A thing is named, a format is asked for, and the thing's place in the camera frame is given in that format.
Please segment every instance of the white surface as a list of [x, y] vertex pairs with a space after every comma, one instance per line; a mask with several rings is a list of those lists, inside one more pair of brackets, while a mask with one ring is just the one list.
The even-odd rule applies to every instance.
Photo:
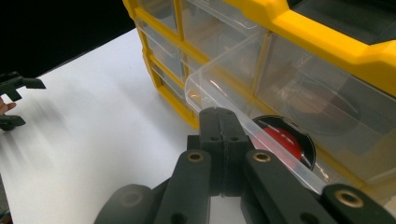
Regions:
[[[41, 79], [47, 90], [19, 89], [23, 99], [8, 113], [27, 123], [0, 131], [16, 224], [93, 223], [118, 188], [168, 178], [187, 135], [197, 134], [155, 91], [136, 30]], [[224, 212], [211, 223], [243, 222], [237, 200], [213, 206]]]

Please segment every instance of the screw hole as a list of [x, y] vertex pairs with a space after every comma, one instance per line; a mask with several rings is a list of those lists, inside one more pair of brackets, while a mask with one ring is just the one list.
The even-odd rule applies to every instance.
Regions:
[[302, 213], [300, 219], [304, 224], [319, 224], [318, 219], [309, 213]]
[[120, 203], [122, 206], [125, 207], [133, 207], [140, 204], [142, 200], [143, 200], [143, 195], [140, 192], [129, 191], [121, 196]]
[[271, 157], [268, 156], [266, 153], [263, 153], [263, 152], [258, 152], [256, 154], [254, 154], [253, 158], [256, 161], [264, 161], [264, 162], [271, 160]]
[[349, 207], [360, 208], [364, 206], [363, 200], [358, 195], [346, 189], [337, 190], [335, 192], [335, 198], [337, 198], [340, 203]]
[[187, 223], [187, 218], [181, 213], [174, 213], [171, 216], [171, 222], [172, 224], [186, 224]]
[[189, 159], [189, 161], [198, 162], [202, 161], [204, 159], [204, 156], [201, 153], [192, 152], [187, 158]]

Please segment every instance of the yellow storage organizer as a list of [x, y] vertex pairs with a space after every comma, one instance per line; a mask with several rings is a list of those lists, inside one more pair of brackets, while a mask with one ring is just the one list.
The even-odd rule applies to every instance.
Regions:
[[[383, 202], [396, 194], [396, 15], [378, 12], [390, 35], [375, 30], [374, 37], [359, 36], [331, 15], [318, 16], [318, 4], [328, 2], [124, 5], [138, 27], [155, 87], [193, 127], [200, 110], [229, 108], [256, 147], [275, 152], [311, 189], [347, 182]], [[281, 115], [310, 134], [317, 148], [313, 172], [251, 121], [261, 115]]]

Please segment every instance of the black background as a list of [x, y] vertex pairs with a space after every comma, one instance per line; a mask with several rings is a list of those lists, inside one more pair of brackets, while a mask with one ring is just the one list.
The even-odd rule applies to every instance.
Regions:
[[133, 28], [121, 0], [1, 0], [0, 74], [39, 77]]

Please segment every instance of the red object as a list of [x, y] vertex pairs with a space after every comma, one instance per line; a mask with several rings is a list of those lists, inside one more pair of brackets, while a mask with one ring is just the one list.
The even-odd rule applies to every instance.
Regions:
[[276, 127], [265, 127], [263, 130], [273, 137], [283, 148], [285, 148], [297, 160], [301, 160], [302, 150], [297, 139], [289, 132]]

